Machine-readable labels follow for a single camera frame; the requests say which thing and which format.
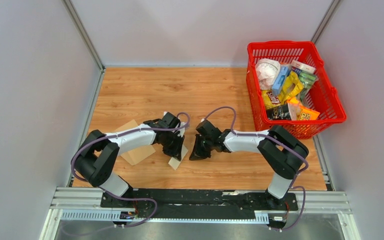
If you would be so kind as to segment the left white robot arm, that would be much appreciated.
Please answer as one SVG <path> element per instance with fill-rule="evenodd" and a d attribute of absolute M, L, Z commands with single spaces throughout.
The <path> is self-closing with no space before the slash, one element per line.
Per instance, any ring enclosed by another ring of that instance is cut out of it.
<path fill-rule="evenodd" d="M 158 144 L 163 154 L 182 160 L 184 132 L 190 121 L 181 121 L 178 115 L 165 112 L 161 118 L 144 121 L 127 130 L 103 133 L 91 131 L 70 161 L 73 176 L 100 188 L 113 197 L 120 207 L 133 201 L 130 185 L 114 173 L 117 157 L 144 146 Z"/>

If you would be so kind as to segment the white crumpled bag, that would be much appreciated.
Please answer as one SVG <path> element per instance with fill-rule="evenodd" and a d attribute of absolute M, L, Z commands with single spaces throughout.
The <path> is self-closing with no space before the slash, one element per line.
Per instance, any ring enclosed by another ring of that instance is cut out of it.
<path fill-rule="evenodd" d="M 261 90 L 270 90 L 279 75 L 281 63 L 269 58 L 260 59 L 255 65 L 259 87 Z"/>

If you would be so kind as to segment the white letter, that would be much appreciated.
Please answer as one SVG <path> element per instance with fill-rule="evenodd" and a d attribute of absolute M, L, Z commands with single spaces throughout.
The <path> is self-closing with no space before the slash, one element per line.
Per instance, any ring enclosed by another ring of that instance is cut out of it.
<path fill-rule="evenodd" d="M 177 158 L 175 157 L 172 157 L 169 162 L 168 162 L 168 165 L 173 169 L 173 170 L 177 170 L 182 162 L 182 160 L 184 159 L 184 157 L 186 156 L 186 154 L 188 153 L 188 149 L 182 145 L 182 148 L 181 148 L 181 155 L 180 155 L 180 160 L 178 160 Z"/>

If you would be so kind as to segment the white red small box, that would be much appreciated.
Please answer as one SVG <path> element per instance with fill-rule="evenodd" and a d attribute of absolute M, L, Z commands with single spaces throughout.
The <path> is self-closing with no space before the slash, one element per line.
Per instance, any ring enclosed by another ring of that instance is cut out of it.
<path fill-rule="evenodd" d="M 290 66 L 291 66 L 291 70 L 293 72 L 297 73 L 298 75 L 301 72 L 306 72 L 308 74 L 314 74 L 315 71 L 316 71 L 315 67 L 312 67 L 312 66 L 310 66 L 308 64 L 299 62 L 297 60 L 292 60 L 292 62 L 290 63 Z"/>

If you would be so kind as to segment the blue box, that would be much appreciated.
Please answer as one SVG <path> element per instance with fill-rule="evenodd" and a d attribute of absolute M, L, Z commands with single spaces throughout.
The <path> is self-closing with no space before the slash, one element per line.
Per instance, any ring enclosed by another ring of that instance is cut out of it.
<path fill-rule="evenodd" d="M 276 97 L 281 93 L 285 80 L 289 76 L 289 73 L 290 73 L 290 65 L 282 64 L 280 66 L 278 75 L 275 78 L 273 85 L 271 87 L 271 91 Z"/>

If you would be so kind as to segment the black snack packet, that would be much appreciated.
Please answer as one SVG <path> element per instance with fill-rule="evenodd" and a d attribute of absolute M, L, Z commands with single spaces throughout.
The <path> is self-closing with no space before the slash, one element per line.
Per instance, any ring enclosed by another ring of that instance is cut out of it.
<path fill-rule="evenodd" d="M 291 113 L 288 104 L 279 105 L 266 110 L 267 119 L 271 121 L 291 120 Z"/>

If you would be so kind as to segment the yellow snack bag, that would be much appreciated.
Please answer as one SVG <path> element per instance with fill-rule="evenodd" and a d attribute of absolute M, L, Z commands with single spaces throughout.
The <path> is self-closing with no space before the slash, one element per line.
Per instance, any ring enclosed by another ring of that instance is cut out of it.
<path fill-rule="evenodd" d="M 278 99 L 281 104 L 285 104 L 287 100 L 296 97 L 302 90 L 304 85 L 299 79 L 296 72 L 291 71 L 288 77 L 285 79 L 284 84 L 278 95 Z"/>

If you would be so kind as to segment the aluminium frame rail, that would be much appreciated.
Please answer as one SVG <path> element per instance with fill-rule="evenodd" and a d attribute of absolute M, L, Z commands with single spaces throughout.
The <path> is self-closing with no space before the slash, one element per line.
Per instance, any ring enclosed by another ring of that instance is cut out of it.
<path fill-rule="evenodd" d="M 267 199 L 262 190 L 136 188 L 117 199 L 97 188 L 59 187 L 40 239 L 361 237 L 344 192 L 295 189 L 282 202 Z"/>

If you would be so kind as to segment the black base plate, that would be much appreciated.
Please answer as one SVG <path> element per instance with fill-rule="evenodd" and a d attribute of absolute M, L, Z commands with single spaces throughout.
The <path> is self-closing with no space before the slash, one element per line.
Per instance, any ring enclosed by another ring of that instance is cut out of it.
<path fill-rule="evenodd" d="M 116 199 L 104 193 L 103 208 L 134 208 L 140 218 L 153 210 L 160 219 L 250 220 L 255 211 L 297 211 L 296 195 L 287 193 L 283 201 L 270 200 L 265 192 L 234 193 L 232 190 L 208 189 L 129 189 L 128 200 Z"/>

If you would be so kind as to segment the orange snack bag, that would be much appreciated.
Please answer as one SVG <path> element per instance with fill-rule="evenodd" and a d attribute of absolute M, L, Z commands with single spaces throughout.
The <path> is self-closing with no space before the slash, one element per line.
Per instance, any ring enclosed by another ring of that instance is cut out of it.
<path fill-rule="evenodd" d="M 304 106 L 296 97 L 287 100 L 287 106 L 292 121 L 313 121 L 320 115 L 318 111 Z"/>

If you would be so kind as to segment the brown paper envelope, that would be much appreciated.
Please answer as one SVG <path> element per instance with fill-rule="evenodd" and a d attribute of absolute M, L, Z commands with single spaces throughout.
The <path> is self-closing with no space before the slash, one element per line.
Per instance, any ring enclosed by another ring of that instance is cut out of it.
<path fill-rule="evenodd" d="M 121 125 L 117 129 L 115 129 L 115 132 L 121 132 L 125 131 L 134 127 L 137 127 L 138 123 L 133 119 L 124 125 Z M 138 148 L 135 148 L 133 150 L 124 152 L 120 156 L 126 160 L 130 165 L 134 166 L 141 161 L 145 160 L 146 158 L 150 157 L 152 154 L 154 154 L 156 150 L 152 145 L 146 145 L 146 146 L 141 146 Z"/>

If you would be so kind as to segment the red plastic basket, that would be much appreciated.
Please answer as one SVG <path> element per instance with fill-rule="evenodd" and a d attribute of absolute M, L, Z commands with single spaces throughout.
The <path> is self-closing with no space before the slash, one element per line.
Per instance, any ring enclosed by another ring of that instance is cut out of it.
<path fill-rule="evenodd" d="M 331 85 L 324 68 L 324 61 L 311 41 L 275 40 L 251 42 L 247 45 L 248 64 L 246 85 L 256 131 L 280 125 L 298 139 L 310 139 L 333 124 L 343 123 L 347 115 L 335 87 Z M 255 69 L 260 59 L 272 59 L 284 64 L 293 60 L 314 67 L 318 81 L 305 95 L 302 103 L 317 112 L 316 120 L 269 120 L 266 114 L 262 91 Z"/>

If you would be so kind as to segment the green packet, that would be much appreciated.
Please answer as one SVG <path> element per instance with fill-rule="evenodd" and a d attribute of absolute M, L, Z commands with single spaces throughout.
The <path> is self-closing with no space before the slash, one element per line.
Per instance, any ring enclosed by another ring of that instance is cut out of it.
<path fill-rule="evenodd" d="M 319 78 L 315 74 L 308 73 L 306 71 L 301 71 L 298 74 L 298 78 L 303 85 L 303 89 L 299 94 L 299 99 L 303 101 L 315 82 L 319 80 Z"/>

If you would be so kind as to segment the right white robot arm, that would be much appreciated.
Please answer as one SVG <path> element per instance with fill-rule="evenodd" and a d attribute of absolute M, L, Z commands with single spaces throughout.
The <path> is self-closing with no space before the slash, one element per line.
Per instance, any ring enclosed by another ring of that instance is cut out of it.
<path fill-rule="evenodd" d="M 299 173 L 306 165 L 309 149 L 288 130 L 274 125 L 263 131 L 221 131 L 209 120 L 203 120 L 196 127 L 197 134 L 191 161 L 205 160 L 212 151 L 219 153 L 250 152 L 261 154 L 274 171 L 266 189 L 266 205 L 279 209 L 286 201 L 285 195 Z"/>

